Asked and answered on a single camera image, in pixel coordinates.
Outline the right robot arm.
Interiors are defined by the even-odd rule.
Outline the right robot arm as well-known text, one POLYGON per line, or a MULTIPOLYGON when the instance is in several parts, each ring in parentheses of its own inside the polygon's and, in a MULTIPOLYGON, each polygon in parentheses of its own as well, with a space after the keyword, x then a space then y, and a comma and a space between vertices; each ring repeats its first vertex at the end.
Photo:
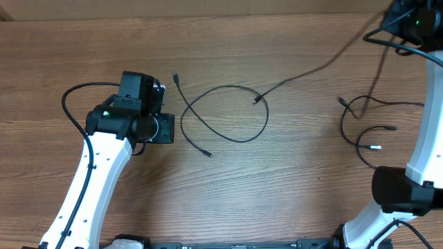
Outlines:
POLYGON ((401 56, 427 60, 426 101, 413 155, 404 168, 376 166, 372 199, 340 225, 328 248, 391 248, 401 225, 442 209, 442 2, 394 1, 379 28, 363 36, 401 56))

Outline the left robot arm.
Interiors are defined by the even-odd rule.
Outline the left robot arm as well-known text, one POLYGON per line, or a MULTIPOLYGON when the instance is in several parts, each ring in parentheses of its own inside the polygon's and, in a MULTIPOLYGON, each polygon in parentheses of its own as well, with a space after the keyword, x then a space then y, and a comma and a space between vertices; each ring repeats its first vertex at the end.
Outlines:
POLYGON ((102 225, 122 170, 138 144, 172 144, 174 115, 162 113, 165 86, 150 75, 125 71, 116 94, 87 114, 77 171, 39 248, 99 248, 102 225))

